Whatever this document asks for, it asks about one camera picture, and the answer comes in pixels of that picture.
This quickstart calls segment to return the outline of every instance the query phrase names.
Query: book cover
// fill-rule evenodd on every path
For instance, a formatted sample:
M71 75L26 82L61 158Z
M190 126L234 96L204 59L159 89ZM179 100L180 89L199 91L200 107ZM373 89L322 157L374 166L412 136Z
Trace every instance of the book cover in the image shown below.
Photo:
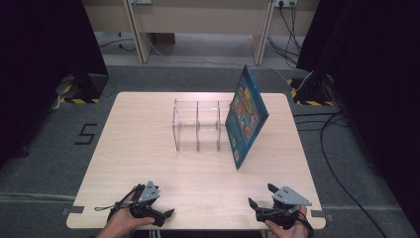
M268 112L256 81L245 65L226 118L226 129L237 170L267 118Z

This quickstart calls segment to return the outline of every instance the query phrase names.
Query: wall socket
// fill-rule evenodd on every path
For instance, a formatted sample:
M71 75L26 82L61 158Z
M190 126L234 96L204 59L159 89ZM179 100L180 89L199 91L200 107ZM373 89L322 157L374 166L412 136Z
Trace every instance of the wall socket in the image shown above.
M274 7L280 7L280 1L283 1L283 8L291 8L292 4L296 7L297 0L275 0Z

